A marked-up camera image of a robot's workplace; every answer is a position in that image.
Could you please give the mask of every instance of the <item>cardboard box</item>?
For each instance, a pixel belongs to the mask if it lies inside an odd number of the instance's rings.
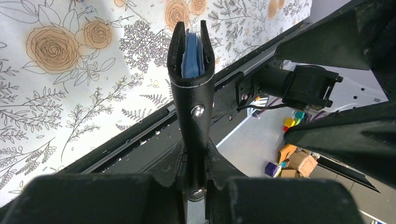
[[[306,152],[293,153],[290,157],[289,168],[297,170],[301,176],[307,178],[317,166],[318,162]]]
[[[296,176],[299,175],[295,169],[283,169],[280,175],[281,178],[295,178]]]

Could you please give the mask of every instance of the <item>black plastic part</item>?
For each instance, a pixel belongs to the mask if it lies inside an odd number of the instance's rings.
[[[285,141],[335,158],[396,188],[396,103],[332,113],[288,129]]]
[[[274,97],[283,98],[286,79],[291,71],[274,67],[264,67],[257,73],[257,80],[262,92]]]
[[[34,179],[4,224],[184,224],[183,197],[174,183],[148,175],[51,175]]]
[[[353,198],[335,181],[232,178],[209,190],[210,224],[363,224]]]
[[[275,57],[298,63],[370,69],[363,54],[353,10],[336,17],[330,15],[303,33],[281,43]]]
[[[327,159],[327,158],[325,158],[323,156],[320,157],[317,161],[318,161],[318,165],[319,166],[321,166],[321,167],[323,167],[325,169],[328,169],[328,170],[330,170],[332,172],[335,172],[338,175],[341,175],[341,176],[343,176],[343,177],[345,177],[345,178],[347,178],[347,179],[349,179],[349,180],[351,180],[353,182],[359,183],[359,184],[365,186],[366,188],[369,188],[369,189],[371,189],[373,191],[376,191],[376,192],[380,193],[378,191],[378,189],[375,188],[374,185],[371,184],[366,179],[366,176],[364,174],[359,173],[359,172],[357,172],[357,171],[355,171],[353,169],[350,169],[348,167],[342,166],[342,165],[340,165],[338,163],[335,163],[335,162],[333,162],[333,161],[331,161],[331,160],[329,160],[329,159]]]
[[[298,65],[293,72],[273,67],[257,71],[260,91],[283,98],[282,102],[298,110],[331,107],[330,94],[336,82],[342,82],[338,73],[316,65]]]
[[[201,21],[205,72],[195,78],[182,78],[185,39],[184,23],[178,22],[169,45],[167,67],[183,144],[188,154],[189,200],[196,202],[204,198],[204,156],[212,123],[215,58],[206,22]],[[203,113],[196,115],[194,108]]]

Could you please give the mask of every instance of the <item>wallet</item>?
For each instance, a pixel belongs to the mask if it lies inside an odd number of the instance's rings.
[[[202,152],[208,144],[212,118],[215,58],[205,21],[201,21],[200,34],[194,39],[195,45],[194,41],[187,40],[187,36],[194,38],[185,31],[184,23],[178,22],[170,41],[167,66],[185,147]],[[192,59],[187,62],[198,60],[198,71],[203,64],[199,75],[182,75],[182,66],[183,70],[186,68],[183,58],[188,57]]]

